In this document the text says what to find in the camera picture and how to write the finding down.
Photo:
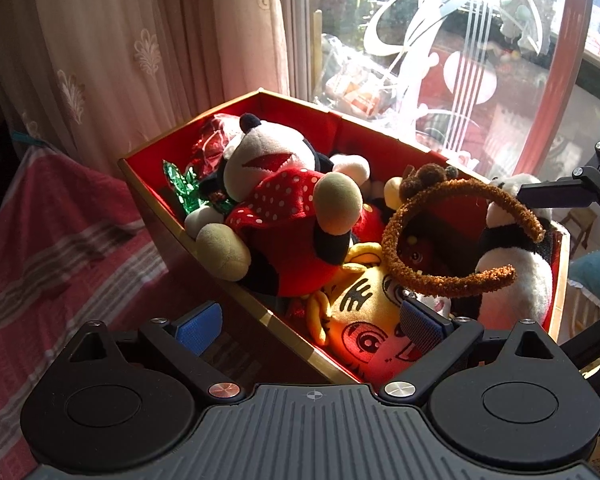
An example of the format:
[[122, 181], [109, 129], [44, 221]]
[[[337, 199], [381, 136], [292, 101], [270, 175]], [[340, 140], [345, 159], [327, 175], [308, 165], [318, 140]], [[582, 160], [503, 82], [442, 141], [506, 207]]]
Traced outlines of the yellow tiger plush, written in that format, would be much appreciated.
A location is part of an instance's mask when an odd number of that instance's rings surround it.
[[349, 248], [334, 278], [300, 300], [309, 336], [340, 366], [375, 388], [421, 356], [401, 328], [406, 290], [388, 273], [382, 248]]

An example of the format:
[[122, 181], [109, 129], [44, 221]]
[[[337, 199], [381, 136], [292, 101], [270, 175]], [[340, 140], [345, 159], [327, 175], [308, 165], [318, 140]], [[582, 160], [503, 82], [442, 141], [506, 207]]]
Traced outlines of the black white panda plush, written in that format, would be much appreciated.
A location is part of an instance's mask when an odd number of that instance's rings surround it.
[[514, 217], [496, 203], [486, 211], [478, 272], [513, 266], [516, 280], [496, 292], [481, 295], [478, 322], [489, 330], [509, 330], [523, 318], [543, 323], [553, 297], [552, 213], [536, 208], [533, 213], [545, 230], [541, 243], [535, 244]]

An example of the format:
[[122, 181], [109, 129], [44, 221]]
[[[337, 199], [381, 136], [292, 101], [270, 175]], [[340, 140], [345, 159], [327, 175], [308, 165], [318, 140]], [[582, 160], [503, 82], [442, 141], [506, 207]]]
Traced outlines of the brown antler headband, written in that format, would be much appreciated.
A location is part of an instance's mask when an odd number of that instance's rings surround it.
[[428, 207], [451, 197], [478, 197], [500, 207], [514, 220], [533, 245], [546, 237], [540, 217], [514, 196], [492, 184], [463, 179], [452, 166], [430, 162], [420, 168], [405, 167], [394, 193], [400, 205], [391, 217], [381, 247], [389, 273], [403, 287], [431, 297], [472, 297], [497, 292], [516, 280], [512, 264], [476, 271], [458, 278], [446, 274], [452, 247], [431, 218]]

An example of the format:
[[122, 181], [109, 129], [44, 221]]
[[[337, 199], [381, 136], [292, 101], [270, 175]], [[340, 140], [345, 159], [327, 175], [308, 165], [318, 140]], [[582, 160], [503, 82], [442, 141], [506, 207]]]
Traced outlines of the Minnie mouse plush toy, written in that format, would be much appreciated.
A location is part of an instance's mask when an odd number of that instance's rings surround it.
[[215, 172], [235, 206], [209, 206], [185, 219], [196, 257], [215, 278], [258, 294], [309, 295], [326, 285], [356, 243], [381, 239], [380, 210], [365, 203], [370, 164], [358, 155], [326, 156], [294, 128], [253, 114]]

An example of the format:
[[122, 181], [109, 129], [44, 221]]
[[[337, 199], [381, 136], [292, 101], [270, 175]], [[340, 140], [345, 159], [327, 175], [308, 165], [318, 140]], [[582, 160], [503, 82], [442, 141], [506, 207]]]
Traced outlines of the red framed glass door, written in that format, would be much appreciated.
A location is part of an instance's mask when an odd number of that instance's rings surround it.
[[600, 0], [562, 118], [539, 127], [566, 0], [301, 0], [312, 100], [488, 178], [568, 176], [600, 142]]

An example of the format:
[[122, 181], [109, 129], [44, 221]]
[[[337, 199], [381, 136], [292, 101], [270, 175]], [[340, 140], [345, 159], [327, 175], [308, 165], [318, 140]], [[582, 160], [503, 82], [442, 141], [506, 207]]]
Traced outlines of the pink patterned bed cloth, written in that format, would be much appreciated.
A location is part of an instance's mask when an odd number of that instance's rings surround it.
[[84, 322], [132, 330], [211, 296], [166, 267], [122, 181], [29, 148], [0, 210], [0, 479], [34, 468], [23, 401]]

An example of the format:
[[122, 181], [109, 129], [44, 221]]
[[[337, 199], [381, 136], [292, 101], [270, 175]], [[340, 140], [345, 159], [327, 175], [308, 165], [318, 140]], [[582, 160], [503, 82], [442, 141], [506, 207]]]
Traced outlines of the green foil decoration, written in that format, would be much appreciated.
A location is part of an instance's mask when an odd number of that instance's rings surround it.
[[192, 164], [181, 171], [173, 162], [162, 162], [163, 173], [178, 202], [186, 214], [209, 206], [226, 216], [235, 206], [225, 191], [224, 184], [216, 172], [207, 177], [198, 176]]

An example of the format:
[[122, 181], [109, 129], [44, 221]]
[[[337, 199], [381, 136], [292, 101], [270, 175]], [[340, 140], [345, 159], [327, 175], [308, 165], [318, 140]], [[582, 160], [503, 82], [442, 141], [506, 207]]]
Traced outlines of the beige embroidered curtain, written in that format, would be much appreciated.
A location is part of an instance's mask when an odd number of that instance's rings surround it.
[[96, 170], [211, 107], [292, 87], [287, 0], [0, 0], [9, 127]]

